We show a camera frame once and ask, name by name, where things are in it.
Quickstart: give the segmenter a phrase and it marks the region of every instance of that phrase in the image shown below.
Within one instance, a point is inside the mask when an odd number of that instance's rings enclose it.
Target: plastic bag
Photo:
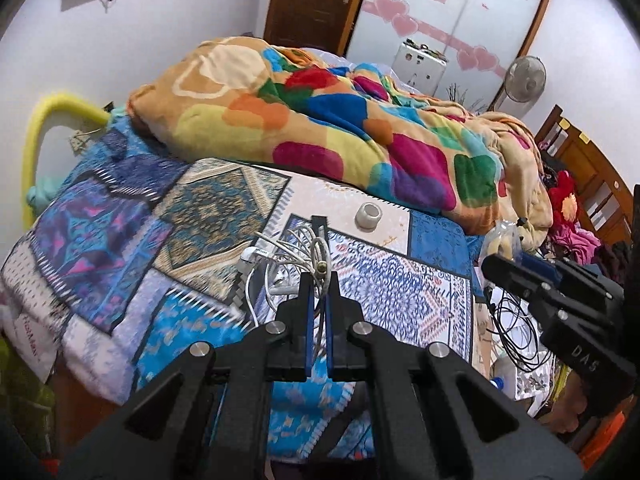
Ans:
[[[485,236],[480,249],[480,257],[478,258],[478,266],[482,274],[482,261],[489,254],[500,254],[508,260],[520,262],[522,259],[522,243],[518,234],[518,225],[516,222],[507,220],[498,220],[495,227],[491,229]],[[491,285],[482,274],[482,288]]]

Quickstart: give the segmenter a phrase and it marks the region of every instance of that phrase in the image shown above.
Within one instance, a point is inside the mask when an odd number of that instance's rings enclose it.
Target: wooden headboard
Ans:
[[[621,240],[631,243],[632,193],[595,143],[562,116],[558,105],[536,135],[536,144],[546,146],[540,151],[572,174],[581,227],[609,245]]]

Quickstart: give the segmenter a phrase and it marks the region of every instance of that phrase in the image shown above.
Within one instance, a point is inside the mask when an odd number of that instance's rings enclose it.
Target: white tape roll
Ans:
[[[360,206],[356,213],[356,224],[362,229],[375,229],[381,218],[380,208],[371,202],[366,202]]]

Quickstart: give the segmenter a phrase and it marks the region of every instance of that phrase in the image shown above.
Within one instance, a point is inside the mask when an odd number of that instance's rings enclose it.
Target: red stuffed toy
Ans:
[[[558,186],[549,190],[549,198],[554,213],[552,228],[558,230],[565,225],[575,233],[580,206],[575,197],[575,181],[568,171],[558,173]]]

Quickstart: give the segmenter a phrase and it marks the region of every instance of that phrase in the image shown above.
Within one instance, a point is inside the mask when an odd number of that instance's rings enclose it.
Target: wooden door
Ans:
[[[264,39],[341,54],[359,0],[271,0]]]

